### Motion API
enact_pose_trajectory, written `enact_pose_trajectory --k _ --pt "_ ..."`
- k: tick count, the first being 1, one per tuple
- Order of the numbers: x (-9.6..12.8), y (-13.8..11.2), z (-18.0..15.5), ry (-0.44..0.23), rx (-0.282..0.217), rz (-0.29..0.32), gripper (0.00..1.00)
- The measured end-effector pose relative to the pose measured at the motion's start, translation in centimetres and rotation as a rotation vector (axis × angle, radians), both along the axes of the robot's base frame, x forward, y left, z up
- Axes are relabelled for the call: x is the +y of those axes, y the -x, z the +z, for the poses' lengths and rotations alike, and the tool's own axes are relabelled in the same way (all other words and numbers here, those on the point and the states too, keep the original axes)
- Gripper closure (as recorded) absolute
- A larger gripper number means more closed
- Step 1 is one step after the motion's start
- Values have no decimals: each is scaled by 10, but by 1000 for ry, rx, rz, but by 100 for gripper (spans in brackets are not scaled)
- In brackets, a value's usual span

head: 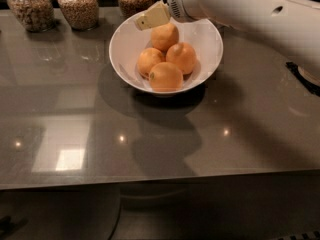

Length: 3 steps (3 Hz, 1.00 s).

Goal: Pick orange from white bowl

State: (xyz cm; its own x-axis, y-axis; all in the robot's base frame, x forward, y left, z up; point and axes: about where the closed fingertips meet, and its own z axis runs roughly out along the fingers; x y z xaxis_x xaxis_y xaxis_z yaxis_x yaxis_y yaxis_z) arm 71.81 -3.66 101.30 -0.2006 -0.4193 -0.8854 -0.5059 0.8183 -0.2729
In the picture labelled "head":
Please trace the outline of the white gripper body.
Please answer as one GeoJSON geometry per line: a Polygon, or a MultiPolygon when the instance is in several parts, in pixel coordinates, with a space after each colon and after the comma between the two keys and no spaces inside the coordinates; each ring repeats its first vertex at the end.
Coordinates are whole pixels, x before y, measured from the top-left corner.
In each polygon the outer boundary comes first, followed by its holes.
{"type": "Polygon", "coordinates": [[[198,0],[167,0],[171,16],[178,22],[192,22],[204,17],[198,0]]]}

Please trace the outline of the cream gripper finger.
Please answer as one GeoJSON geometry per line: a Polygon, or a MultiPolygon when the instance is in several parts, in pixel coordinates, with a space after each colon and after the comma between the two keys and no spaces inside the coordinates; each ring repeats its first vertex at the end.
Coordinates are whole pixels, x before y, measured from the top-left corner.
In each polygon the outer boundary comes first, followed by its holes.
{"type": "Polygon", "coordinates": [[[168,5],[163,1],[158,1],[139,14],[134,19],[134,23],[139,30],[146,30],[165,25],[170,21],[170,18],[168,5]]]}

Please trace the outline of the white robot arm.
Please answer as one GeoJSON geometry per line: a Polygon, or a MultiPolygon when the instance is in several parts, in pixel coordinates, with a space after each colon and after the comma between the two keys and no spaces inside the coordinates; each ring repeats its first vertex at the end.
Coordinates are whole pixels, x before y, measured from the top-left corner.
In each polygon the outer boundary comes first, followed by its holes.
{"type": "Polygon", "coordinates": [[[264,40],[296,63],[306,79],[320,79],[320,3],[310,0],[167,0],[135,18],[138,29],[210,19],[264,40]]]}

